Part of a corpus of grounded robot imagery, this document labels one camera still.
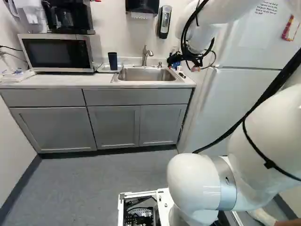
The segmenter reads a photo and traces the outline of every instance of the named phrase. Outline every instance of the drawer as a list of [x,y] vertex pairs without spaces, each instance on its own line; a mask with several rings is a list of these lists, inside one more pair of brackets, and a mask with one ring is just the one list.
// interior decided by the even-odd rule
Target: drawer
[[192,89],[85,89],[88,106],[188,104]]
[[0,89],[9,107],[86,106],[81,89]]

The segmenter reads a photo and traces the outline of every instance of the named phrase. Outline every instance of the cabinet door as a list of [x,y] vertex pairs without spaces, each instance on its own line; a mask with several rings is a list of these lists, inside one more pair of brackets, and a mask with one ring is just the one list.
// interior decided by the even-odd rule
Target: cabinet door
[[187,105],[141,106],[140,146],[176,144]]
[[13,108],[11,112],[38,153],[96,150],[85,107]]
[[140,106],[88,107],[98,149],[139,145]]

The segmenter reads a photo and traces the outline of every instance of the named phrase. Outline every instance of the microwave door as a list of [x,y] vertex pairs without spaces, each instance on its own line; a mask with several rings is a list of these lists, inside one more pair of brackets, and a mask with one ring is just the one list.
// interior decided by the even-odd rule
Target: microwave door
[[44,72],[93,72],[85,40],[22,39],[31,68]]

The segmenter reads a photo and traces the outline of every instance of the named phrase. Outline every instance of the baseboard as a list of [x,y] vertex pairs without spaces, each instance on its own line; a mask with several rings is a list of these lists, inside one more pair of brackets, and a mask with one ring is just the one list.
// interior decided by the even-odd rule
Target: baseboard
[[27,185],[29,179],[31,178],[41,161],[42,159],[38,155],[32,160],[32,162],[30,163],[30,165],[28,166],[28,168],[26,169],[26,171],[21,176],[18,183],[10,193],[9,197],[6,199],[3,206],[0,208],[0,226],[4,223],[6,216],[11,211],[23,188]]
[[298,216],[289,207],[289,205],[287,205],[287,203],[283,200],[283,198],[280,195],[276,195],[274,197],[274,200],[289,220],[294,220],[298,218]]
[[125,154],[125,153],[140,153],[140,152],[156,152],[165,150],[176,150],[176,145],[158,145],[158,146],[143,146],[143,147],[128,147],[117,149],[104,149],[91,152],[68,152],[68,153],[40,153],[42,159],[69,159],[94,157],[99,155]]

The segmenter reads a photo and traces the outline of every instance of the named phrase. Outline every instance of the refrigerator door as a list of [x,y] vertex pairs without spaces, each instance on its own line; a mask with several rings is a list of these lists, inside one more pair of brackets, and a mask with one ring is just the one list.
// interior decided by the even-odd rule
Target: refrigerator door
[[218,59],[214,65],[282,69],[301,47],[301,26],[293,41],[282,39],[290,16],[283,0],[265,1],[240,20],[225,25],[215,43]]
[[[277,70],[209,68],[207,76],[211,82],[202,88],[205,99],[198,100],[203,104],[179,151],[191,153],[224,134],[250,110],[278,73]],[[226,155],[227,143],[228,139],[204,153]]]

